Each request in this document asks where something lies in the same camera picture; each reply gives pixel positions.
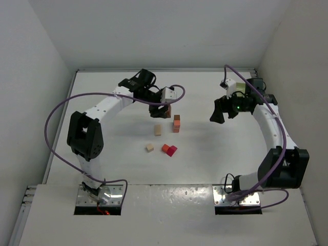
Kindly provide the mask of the brown printed rectangular block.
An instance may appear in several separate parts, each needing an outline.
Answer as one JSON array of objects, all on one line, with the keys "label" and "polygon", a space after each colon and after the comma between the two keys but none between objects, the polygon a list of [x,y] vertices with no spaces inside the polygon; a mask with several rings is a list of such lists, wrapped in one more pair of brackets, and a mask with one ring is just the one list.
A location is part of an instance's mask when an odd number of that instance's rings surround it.
[{"label": "brown printed rectangular block", "polygon": [[172,110],[171,105],[168,105],[168,109],[166,111],[166,118],[171,118],[171,110]]}]

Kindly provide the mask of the natural wood long block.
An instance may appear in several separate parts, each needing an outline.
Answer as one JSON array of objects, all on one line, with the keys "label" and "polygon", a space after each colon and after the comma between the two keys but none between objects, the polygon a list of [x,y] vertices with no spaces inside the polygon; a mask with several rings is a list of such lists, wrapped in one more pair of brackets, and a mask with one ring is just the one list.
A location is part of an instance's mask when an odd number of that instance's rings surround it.
[{"label": "natural wood long block", "polygon": [[162,134],[162,125],[155,125],[154,126],[154,135],[161,136]]}]

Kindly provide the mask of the salmon cube block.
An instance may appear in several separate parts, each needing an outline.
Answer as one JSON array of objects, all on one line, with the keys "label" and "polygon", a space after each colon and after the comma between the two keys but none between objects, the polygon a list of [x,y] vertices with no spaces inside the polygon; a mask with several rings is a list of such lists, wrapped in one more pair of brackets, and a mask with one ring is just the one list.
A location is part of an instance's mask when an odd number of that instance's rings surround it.
[{"label": "salmon cube block", "polygon": [[180,128],[180,120],[174,120],[173,121],[173,127],[179,129]]}]

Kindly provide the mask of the orange cube block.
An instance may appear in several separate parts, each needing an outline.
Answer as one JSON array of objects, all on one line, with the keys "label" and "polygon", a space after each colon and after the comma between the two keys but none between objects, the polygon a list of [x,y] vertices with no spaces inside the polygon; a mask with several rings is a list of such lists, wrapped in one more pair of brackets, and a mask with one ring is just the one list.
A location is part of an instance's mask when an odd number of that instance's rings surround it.
[{"label": "orange cube block", "polygon": [[180,131],[180,128],[175,128],[175,127],[173,128],[174,133],[179,133],[179,131]]}]

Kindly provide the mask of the red-orange cube block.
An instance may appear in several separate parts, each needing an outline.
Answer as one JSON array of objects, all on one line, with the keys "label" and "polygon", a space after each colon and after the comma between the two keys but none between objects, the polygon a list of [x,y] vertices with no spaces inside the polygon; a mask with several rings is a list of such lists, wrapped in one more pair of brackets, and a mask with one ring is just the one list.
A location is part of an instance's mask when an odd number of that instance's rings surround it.
[{"label": "red-orange cube block", "polygon": [[164,144],[164,145],[161,147],[161,150],[162,150],[164,153],[167,153],[167,151],[168,151],[169,148],[170,148],[169,145]]}]

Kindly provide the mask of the natural wood cube block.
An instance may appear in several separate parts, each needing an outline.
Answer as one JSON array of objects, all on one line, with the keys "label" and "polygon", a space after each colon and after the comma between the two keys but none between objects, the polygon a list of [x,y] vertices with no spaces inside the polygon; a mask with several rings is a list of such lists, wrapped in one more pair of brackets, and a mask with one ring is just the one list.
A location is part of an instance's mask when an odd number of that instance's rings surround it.
[{"label": "natural wood cube block", "polygon": [[148,153],[154,151],[154,146],[153,146],[152,144],[150,144],[150,143],[147,144],[147,145],[146,145],[146,151],[147,151]]}]

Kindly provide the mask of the magenta roof block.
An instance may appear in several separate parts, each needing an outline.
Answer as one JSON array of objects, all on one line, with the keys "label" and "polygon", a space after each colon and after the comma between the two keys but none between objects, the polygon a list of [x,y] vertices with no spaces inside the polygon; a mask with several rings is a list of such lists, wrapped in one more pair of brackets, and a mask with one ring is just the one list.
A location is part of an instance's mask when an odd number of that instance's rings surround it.
[{"label": "magenta roof block", "polygon": [[168,148],[168,150],[166,151],[166,154],[168,156],[172,157],[176,151],[177,151],[177,147],[176,146],[170,146]]}]

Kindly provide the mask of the green plastic bowl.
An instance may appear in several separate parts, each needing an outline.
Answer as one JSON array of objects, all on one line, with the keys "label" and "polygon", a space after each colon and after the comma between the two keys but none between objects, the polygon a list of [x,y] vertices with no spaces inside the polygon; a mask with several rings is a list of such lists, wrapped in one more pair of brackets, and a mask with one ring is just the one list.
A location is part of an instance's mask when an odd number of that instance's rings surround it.
[{"label": "green plastic bowl", "polygon": [[236,91],[245,93],[246,86],[245,83],[236,83]]}]

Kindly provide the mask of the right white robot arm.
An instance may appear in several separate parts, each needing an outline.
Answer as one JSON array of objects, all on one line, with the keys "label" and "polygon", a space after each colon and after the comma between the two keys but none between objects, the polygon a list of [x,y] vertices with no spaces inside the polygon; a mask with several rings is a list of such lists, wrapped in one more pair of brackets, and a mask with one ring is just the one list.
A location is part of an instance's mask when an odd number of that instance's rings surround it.
[{"label": "right white robot arm", "polygon": [[229,78],[222,80],[220,86],[227,93],[214,101],[210,121],[223,124],[224,114],[233,119],[241,112],[251,113],[261,129],[268,151],[256,172],[234,177],[232,195],[240,196],[247,190],[299,188],[310,155],[289,136],[279,115],[277,99],[266,93],[263,79],[247,79],[242,90],[238,90],[237,82]]}]

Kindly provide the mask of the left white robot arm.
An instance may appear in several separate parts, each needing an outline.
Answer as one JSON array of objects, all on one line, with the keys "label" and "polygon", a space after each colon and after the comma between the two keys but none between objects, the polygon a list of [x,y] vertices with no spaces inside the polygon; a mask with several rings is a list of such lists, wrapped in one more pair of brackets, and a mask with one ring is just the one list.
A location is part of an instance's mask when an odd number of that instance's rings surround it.
[{"label": "left white robot arm", "polygon": [[168,106],[160,106],[176,99],[173,87],[164,87],[157,92],[154,73],[142,69],[131,78],[125,78],[114,89],[111,96],[105,97],[93,108],[71,115],[67,144],[76,155],[83,171],[83,187],[93,197],[101,197],[104,178],[101,172],[99,155],[104,148],[103,133],[105,124],[122,109],[134,103],[135,99],[151,103],[149,111],[153,117],[166,118]]}]

